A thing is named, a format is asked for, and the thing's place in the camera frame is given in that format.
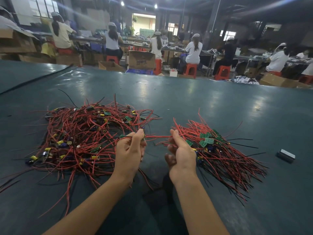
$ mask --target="ceiling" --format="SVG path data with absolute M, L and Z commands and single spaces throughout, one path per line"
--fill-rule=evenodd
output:
M 123 0 L 125 6 L 142 13 L 184 12 L 209 18 L 214 0 Z M 313 21 L 313 0 L 221 0 L 219 14 L 234 22 L 268 21 L 285 23 Z

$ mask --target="workbench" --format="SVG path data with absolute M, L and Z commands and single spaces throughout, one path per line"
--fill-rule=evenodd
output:
M 49 74 L 59 65 L 33 64 L 0 60 L 2 84 L 12 76 L 27 77 Z M 312 132 L 313 91 L 283 87 L 258 86 L 208 79 L 184 79 L 110 72 L 71 67 L 47 78 L 32 82 L 0 95 L 0 126 L 2 140 L 0 177 L 27 168 L 23 158 L 40 145 L 46 124 L 43 112 L 72 104 L 59 91 L 64 90 L 77 106 L 86 102 L 113 100 L 131 104 L 136 109 L 154 109 L 162 119 L 150 123 L 151 133 L 169 135 L 176 122 L 200 121 L 200 114 L 208 125 L 225 136 L 241 126 L 227 139 L 249 138 L 238 143 L 259 149 L 234 147 L 246 155 L 268 163 L 268 175 L 263 183 L 253 180 L 250 199 L 244 206 L 228 189 L 209 174 L 205 183 L 197 174 L 210 196 L 218 214 L 232 235 L 245 234 L 311 234 L 313 204 Z M 276 157 L 284 149 L 296 155 L 289 164 Z M 140 168 L 163 189 L 151 192 L 138 173 L 125 196 L 117 203 L 98 234 L 187 234 L 178 196 L 168 178 L 164 160 L 166 147 L 148 142 Z M 30 171 L 21 180 L 0 194 L 0 231 L 2 235 L 39 235 L 64 215 L 66 200 L 62 200 L 46 215 L 38 218 L 64 194 L 67 180 L 57 182 L 57 175 Z M 105 182 L 108 177 L 99 179 Z M 93 191 L 84 176 L 76 176 L 70 210 L 84 201 Z

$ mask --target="red plastic stool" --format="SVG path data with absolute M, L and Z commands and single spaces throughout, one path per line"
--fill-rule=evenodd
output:
M 301 75 L 301 77 L 299 78 L 299 82 L 309 85 L 313 82 L 313 76 Z
M 160 73 L 162 73 L 162 59 L 156 59 L 156 66 L 153 71 L 153 74 L 159 75 Z
M 281 72 L 276 72 L 276 71 L 270 71 L 270 74 L 273 74 L 275 76 L 281 77 Z
M 59 55 L 72 55 L 74 54 L 71 48 L 58 48 Z
M 111 60 L 113 60 L 117 65 L 119 65 L 119 60 L 118 60 L 118 58 L 116 56 L 107 56 L 106 57 L 106 61 L 107 62 L 109 62 Z
M 198 64 L 188 63 L 186 71 L 184 72 L 184 75 L 193 76 L 194 79 L 195 79 L 196 78 L 196 74 L 197 74 L 197 65 Z
M 214 76 L 215 80 L 224 80 L 229 79 L 230 75 L 230 66 L 220 66 L 217 70 L 216 75 Z

